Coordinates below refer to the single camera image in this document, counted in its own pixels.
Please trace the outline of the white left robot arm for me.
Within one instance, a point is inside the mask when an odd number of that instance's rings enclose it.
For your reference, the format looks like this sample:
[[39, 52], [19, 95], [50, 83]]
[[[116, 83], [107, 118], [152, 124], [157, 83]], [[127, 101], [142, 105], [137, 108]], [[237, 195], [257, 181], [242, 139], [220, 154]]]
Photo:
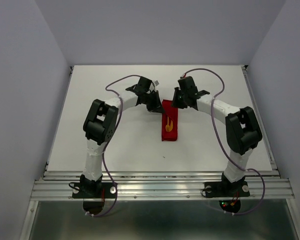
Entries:
[[[111, 89], [111, 86], [125, 79], [137, 77], [138, 82], [123, 91]], [[150, 80], [137, 74], [120, 78], [105, 87], [107, 92], [115, 97], [102, 101], [95, 99], [88, 111], [83, 124], [83, 131], [87, 139], [87, 152], [84, 170], [80, 176], [80, 183], [90, 197], [101, 193], [105, 151], [116, 132], [123, 112], [138, 105], [145, 105], [150, 113], [164, 113], [159, 91], [159, 82]]]

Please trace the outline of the red cloth napkin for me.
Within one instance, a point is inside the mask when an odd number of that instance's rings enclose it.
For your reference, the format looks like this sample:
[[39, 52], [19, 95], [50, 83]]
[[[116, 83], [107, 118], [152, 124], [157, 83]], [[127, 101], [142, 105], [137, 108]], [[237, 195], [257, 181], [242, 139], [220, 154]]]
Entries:
[[161, 140], [175, 142], [178, 139], [178, 109], [172, 107], [172, 101], [162, 101], [164, 113], [162, 114]]

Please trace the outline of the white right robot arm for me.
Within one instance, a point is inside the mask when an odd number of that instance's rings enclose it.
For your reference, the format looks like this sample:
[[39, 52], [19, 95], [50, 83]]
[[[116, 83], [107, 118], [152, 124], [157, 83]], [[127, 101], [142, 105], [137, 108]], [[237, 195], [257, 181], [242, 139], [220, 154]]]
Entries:
[[[223, 172], [226, 178], [220, 182], [221, 192], [232, 195], [238, 190], [238, 183], [245, 176], [248, 160], [263, 135], [253, 108], [239, 108], [218, 100], [206, 90], [199, 91], [191, 76], [178, 80], [174, 88], [171, 106], [178, 109], [188, 107], [209, 114], [221, 150], [228, 159]], [[215, 120], [225, 125], [226, 141], [230, 152], [227, 153], [218, 134]]]

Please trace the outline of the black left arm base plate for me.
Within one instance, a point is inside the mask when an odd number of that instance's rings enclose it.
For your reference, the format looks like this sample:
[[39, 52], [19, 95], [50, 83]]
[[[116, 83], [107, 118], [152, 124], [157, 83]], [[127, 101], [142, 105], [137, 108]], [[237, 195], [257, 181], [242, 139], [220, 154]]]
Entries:
[[70, 182], [73, 199], [115, 199], [116, 192], [112, 182], [102, 182], [96, 188], [85, 189], [79, 182]]

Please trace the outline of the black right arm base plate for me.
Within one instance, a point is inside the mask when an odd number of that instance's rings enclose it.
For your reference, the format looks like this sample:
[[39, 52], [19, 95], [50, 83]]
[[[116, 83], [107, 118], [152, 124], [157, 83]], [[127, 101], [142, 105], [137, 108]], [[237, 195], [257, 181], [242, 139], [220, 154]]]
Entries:
[[204, 189], [201, 195], [206, 198], [232, 198], [249, 197], [250, 191], [246, 181], [242, 182], [225, 182], [225, 181], [210, 181], [204, 183]]

